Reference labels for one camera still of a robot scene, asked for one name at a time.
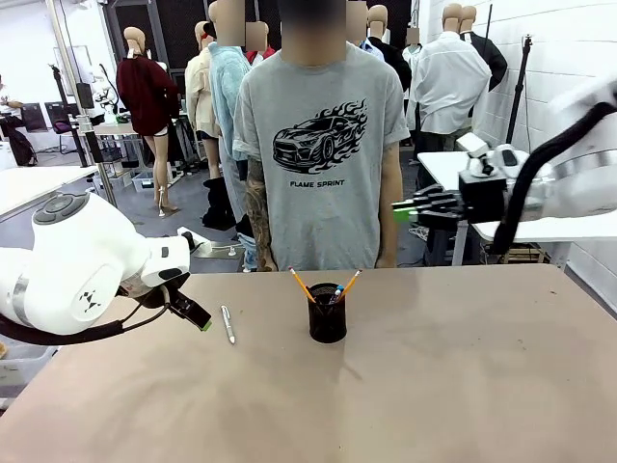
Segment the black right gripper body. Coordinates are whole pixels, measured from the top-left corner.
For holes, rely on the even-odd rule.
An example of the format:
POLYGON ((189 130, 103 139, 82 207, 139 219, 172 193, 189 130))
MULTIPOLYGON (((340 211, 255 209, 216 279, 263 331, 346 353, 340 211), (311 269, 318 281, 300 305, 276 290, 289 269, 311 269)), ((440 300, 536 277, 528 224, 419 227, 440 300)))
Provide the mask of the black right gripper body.
POLYGON ((475 177, 471 171, 459 173, 463 217, 470 224, 499 222, 506 208, 507 179, 503 174, 475 177))

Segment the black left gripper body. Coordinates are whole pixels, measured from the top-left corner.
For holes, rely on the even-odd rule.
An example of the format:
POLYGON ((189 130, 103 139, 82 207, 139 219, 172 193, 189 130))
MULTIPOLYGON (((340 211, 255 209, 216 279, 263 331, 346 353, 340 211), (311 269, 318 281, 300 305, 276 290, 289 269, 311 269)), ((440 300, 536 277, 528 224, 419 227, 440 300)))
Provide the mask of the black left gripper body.
POLYGON ((186 273, 165 282, 161 286, 157 286, 155 288, 147 287, 147 291, 139 295, 130 295, 125 288, 120 286, 118 288, 118 296, 133 299, 148 309, 157 309, 161 308, 165 304, 165 296, 163 291, 165 288, 169 293, 169 302, 173 305, 181 295, 180 289, 187 282, 189 276, 190 274, 186 273))

